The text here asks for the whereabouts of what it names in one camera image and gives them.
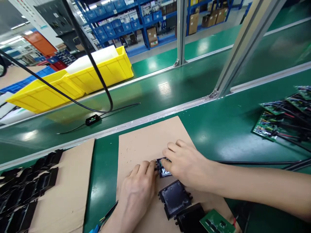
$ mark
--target orange panel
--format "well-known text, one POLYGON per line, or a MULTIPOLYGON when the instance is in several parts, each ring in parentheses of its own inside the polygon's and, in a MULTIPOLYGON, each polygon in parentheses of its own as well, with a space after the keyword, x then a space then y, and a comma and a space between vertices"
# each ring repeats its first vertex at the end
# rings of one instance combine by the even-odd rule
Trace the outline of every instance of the orange panel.
POLYGON ((40 32, 36 31, 28 36, 24 36, 24 38, 44 56, 55 56, 56 48, 40 32))

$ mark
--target cardboard sheet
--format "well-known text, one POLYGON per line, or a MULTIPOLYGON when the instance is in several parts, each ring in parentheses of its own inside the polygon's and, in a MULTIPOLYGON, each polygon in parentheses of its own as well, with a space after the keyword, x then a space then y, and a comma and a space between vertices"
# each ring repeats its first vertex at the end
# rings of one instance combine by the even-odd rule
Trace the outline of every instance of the cardboard sheet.
POLYGON ((94 141, 63 153, 56 185, 39 198, 29 232, 83 232, 94 141))
MULTIPOLYGON (((45 67, 46 66, 44 65, 44 66, 29 66, 27 68, 36 73, 43 70, 45 67)), ((0 77, 0 89, 6 88, 12 84, 23 81, 24 79, 30 76, 31 76, 30 73, 28 73, 27 71, 23 70, 20 67, 17 66, 8 67, 6 75, 0 77)))
MULTIPOLYGON (((176 142, 177 139, 181 139, 195 148, 178 116, 120 135, 116 200, 119 198, 118 187, 133 167, 143 160, 150 161, 163 157, 162 150, 167 147, 167 143, 176 142)), ((134 230, 135 233, 180 233, 179 226, 175 225, 175 221, 173 219, 167 220, 164 204, 157 196, 161 189, 175 180, 176 178, 173 176, 157 178, 156 195, 147 213, 134 230)), ((223 197, 190 188, 186 188, 186 190, 193 196, 192 204, 200 202, 206 212, 216 209, 229 222, 233 223, 234 217, 223 197)))

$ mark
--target shelving rack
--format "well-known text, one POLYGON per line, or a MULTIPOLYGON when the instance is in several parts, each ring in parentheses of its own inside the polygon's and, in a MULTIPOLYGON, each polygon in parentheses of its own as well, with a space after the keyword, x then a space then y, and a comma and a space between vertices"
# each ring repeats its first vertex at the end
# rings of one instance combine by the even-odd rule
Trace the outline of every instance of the shelving rack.
MULTIPOLYGON (((150 45, 149 45, 149 39, 148 39, 148 35, 147 35, 147 29, 149 27, 151 27, 153 24, 156 24, 158 22, 161 22, 161 21, 165 21, 166 19, 168 18, 171 18, 171 17, 174 17, 174 16, 177 16, 177 11, 174 11, 174 12, 171 12, 167 15, 164 15, 160 18, 157 18, 156 20, 153 20, 149 23, 144 23, 144 19, 143 19, 143 13, 142 13, 142 9, 141 9, 141 6, 146 4, 146 3, 149 3, 151 2, 152 0, 136 0, 136 2, 132 3, 132 4, 129 4, 129 5, 126 5, 124 6, 123 8, 120 8, 120 9, 117 9, 115 10, 114 12, 108 12, 104 15, 101 15, 101 16, 98 16, 96 18, 92 18, 92 19, 89 19, 87 17, 87 15, 85 14, 85 11, 86 11, 86 8, 89 9, 89 6, 85 6, 84 3, 81 3, 79 4, 79 0, 75 0, 75 3, 77 4, 79 10, 81 11, 83 17, 85 18, 87 24, 89 25, 89 27, 91 28, 93 34, 95 35, 96 39, 98 40, 99 44, 101 45, 101 47, 105 47, 104 46, 104 43, 107 42, 107 41, 110 41, 110 40, 113 40, 113 39, 118 39, 119 37, 121 36, 124 36, 124 35, 127 35, 127 34, 130 34, 132 32, 135 32, 137 30, 142 30, 142 36, 143 36, 143 39, 144 39, 144 44, 145 46, 141 46, 139 48, 135 48, 135 49, 132 49, 131 50, 131 55, 136 55, 136 54, 139 54, 141 52, 144 52, 144 51, 147 51, 147 50, 150 50, 150 49, 153 49, 153 48, 157 48, 158 46, 161 46, 161 45, 164 45, 166 43, 169 43, 169 42, 172 42, 172 41, 175 41, 177 38, 175 37, 175 35, 171 35, 171 36, 167 36, 167 37, 164 37, 162 39, 159 39, 159 45, 156 46, 156 47, 153 47, 153 48, 150 48, 150 45), (94 30, 93 27, 98 27, 98 22, 100 21, 103 21, 103 20, 106 20, 110 17, 114 17, 114 16, 117 16, 117 15, 120 15, 120 14, 123 14, 124 12, 128 11, 128 10, 131 10, 131 9, 136 9, 136 12, 137 12, 137 15, 138 15, 138 20, 140 22, 140 25, 135 27, 135 28, 131 28, 129 30, 125 30, 121 33, 116 33, 116 35, 112 38, 107 38, 105 40, 102 40, 99 38, 97 32, 94 30)), ((211 2, 212 0, 205 0, 205 1, 201 1, 197 4, 194 4, 191 6, 191 0, 188 0, 188 15, 187 15, 187 25, 189 25, 189 20, 190 20, 190 15, 193 14, 193 11, 195 10, 195 8, 197 7, 200 7, 204 4, 208 4, 209 2, 211 2)), ((216 5, 216 9, 218 7, 222 7, 222 3, 223 1, 221 1, 219 3, 219 0, 217 0, 217 5, 216 5)), ((226 20, 225 22, 227 21, 228 19, 228 16, 229 16, 229 13, 230 13, 230 9, 232 7, 232 3, 231 4, 228 4, 228 13, 227 13, 227 17, 226 17, 226 20)), ((198 26, 198 31, 199 30, 203 30, 203 29, 206 29, 206 28, 201 28, 200 26, 198 26)))

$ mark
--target hand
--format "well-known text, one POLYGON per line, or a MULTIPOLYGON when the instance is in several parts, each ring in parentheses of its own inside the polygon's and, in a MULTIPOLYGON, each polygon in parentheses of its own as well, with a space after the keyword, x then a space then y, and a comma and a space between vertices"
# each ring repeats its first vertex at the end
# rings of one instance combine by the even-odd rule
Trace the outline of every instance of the hand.
POLYGON ((213 183, 211 176, 218 163, 208 160, 180 139, 176 143, 169 142, 162 153, 171 161, 161 160, 166 171, 171 172, 185 186, 209 191, 213 183))
POLYGON ((155 194, 155 161, 143 161, 124 179, 119 203, 101 232, 132 232, 145 215, 155 194))

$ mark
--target red wire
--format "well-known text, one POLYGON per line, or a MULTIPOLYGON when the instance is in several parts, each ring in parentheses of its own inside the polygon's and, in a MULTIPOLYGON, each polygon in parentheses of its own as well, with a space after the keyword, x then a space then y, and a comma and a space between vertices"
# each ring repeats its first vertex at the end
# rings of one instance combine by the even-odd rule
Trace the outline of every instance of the red wire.
POLYGON ((292 117, 292 118, 295 118, 294 116, 288 114, 288 113, 284 113, 285 115, 289 116, 289 117, 292 117))
POLYGON ((282 133, 278 133, 278 134, 285 136, 285 137, 295 138, 295 136, 292 136, 292 135, 287 135, 287 134, 282 134, 282 133))

